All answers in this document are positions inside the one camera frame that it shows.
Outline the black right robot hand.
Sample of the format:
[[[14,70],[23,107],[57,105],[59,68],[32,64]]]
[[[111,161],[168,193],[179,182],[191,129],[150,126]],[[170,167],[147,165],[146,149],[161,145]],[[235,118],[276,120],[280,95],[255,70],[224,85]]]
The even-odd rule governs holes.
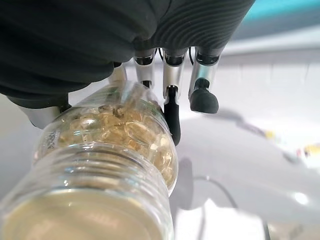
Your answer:
[[[70,107],[68,94],[134,59],[150,87],[163,49],[165,72],[195,49],[188,99],[194,112],[219,109],[211,73],[251,0],[3,0],[0,92],[45,128]]]

